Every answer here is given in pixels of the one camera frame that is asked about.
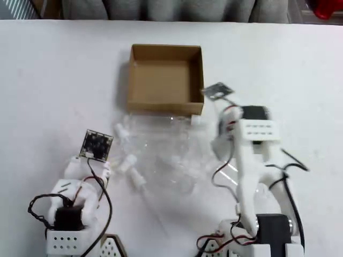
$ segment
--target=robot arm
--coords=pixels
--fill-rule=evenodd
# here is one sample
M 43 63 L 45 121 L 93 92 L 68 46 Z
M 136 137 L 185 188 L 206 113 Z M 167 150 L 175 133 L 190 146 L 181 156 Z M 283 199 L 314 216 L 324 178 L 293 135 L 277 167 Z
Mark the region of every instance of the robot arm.
M 46 225 L 47 256 L 101 255 L 100 239 L 111 218 L 111 203 L 106 191 L 111 170 L 106 159 L 112 139 L 88 130 L 81 152 L 71 159 L 64 178 L 50 194 L 37 196 L 30 203 L 28 212 Z M 95 216 L 103 193 L 110 204 L 105 228 Z M 45 220 L 44 216 L 33 213 L 32 207 L 36 199 L 49 196 L 52 196 L 51 207 Z
M 223 84 L 220 87 L 214 85 L 205 95 L 212 101 L 222 99 L 229 91 L 222 90 L 222 87 Z M 220 97 L 214 99 L 208 96 L 209 93 Z M 284 153 L 277 124 L 269 112 L 260 106 L 232 104 L 227 107 L 220 115 L 218 136 L 213 140 L 212 148 L 222 161 L 227 160 L 230 149 L 234 148 L 238 169 L 236 212 L 240 222 L 221 222 L 221 243 L 231 241 L 228 248 L 243 257 L 303 257 L 303 232 L 294 190 L 285 168 L 280 168 L 284 167 Z M 258 183 L 270 187 L 281 207 L 281 214 L 256 215 L 253 197 Z M 236 237 L 241 235 L 250 239 L 237 240 Z M 302 245 L 292 243 L 291 236 L 297 235 L 301 236 Z

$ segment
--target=cardboard box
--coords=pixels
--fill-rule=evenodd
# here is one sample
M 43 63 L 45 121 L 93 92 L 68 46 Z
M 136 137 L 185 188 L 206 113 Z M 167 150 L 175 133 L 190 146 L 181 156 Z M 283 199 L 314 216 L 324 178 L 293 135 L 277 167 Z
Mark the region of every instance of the cardboard box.
M 129 111 L 200 115 L 204 105 L 203 88 L 201 47 L 132 46 Z

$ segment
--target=white tabletop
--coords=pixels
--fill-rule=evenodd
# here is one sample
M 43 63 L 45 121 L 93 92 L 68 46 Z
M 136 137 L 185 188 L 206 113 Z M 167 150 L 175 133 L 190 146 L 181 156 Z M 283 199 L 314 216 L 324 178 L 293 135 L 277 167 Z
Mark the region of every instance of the white tabletop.
M 334 26 L 0 21 L 2 256 L 44 256 L 44 227 L 28 204 L 61 178 L 87 128 L 113 133 L 133 43 L 200 45 L 206 86 L 223 81 L 245 103 L 272 110 L 285 148 L 311 169 L 290 171 L 306 256 L 342 256 L 342 38 Z M 211 106 L 203 115 L 214 121 Z M 126 180 L 113 181 L 109 193 L 108 232 L 128 256 L 194 256 L 198 236 L 234 217 L 231 197 L 204 183 L 185 198 L 151 198 L 164 235 Z M 48 207 L 42 200 L 35 210 Z M 104 219 L 106 210 L 103 202 Z

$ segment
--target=gray fabric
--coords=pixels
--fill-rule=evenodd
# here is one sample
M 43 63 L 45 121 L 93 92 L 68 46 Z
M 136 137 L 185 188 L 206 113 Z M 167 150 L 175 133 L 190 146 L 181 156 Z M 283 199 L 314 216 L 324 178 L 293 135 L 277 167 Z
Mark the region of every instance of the gray fabric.
M 288 0 L 63 0 L 66 19 L 287 23 Z

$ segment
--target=circuit board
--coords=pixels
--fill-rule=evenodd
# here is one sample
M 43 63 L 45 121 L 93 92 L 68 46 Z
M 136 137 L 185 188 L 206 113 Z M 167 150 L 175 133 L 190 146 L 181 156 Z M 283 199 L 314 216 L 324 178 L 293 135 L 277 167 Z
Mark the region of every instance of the circuit board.
M 106 161 L 113 137 L 93 130 L 87 130 L 80 156 Z

